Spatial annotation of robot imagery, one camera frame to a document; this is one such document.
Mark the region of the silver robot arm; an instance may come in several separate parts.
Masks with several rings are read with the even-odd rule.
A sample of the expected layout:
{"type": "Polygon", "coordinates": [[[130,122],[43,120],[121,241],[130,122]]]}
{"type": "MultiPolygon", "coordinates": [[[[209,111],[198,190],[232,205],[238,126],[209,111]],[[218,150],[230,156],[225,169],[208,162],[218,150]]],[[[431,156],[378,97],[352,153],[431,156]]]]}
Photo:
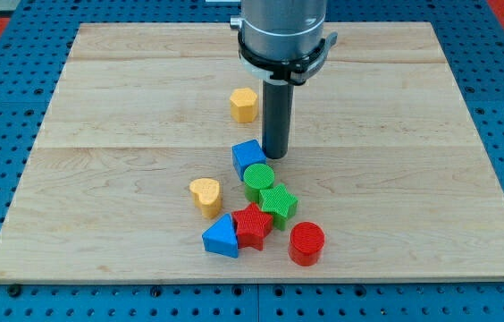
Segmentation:
{"type": "Polygon", "coordinates": [[[299,59],[319,45],[326,6],[326,0],[241,0],[240,40],[264,59],[299,59]]]}

